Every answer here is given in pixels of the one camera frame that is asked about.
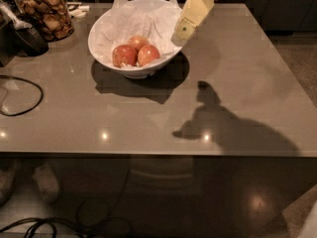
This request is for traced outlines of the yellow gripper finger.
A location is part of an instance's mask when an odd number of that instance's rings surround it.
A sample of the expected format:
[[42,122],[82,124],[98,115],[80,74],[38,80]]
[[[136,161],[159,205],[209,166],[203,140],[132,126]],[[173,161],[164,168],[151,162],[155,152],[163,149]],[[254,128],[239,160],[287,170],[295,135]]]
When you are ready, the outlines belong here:
[[186,0],[174,28],[171,41],[184,46],[196,33],[214,7],[214,0]]

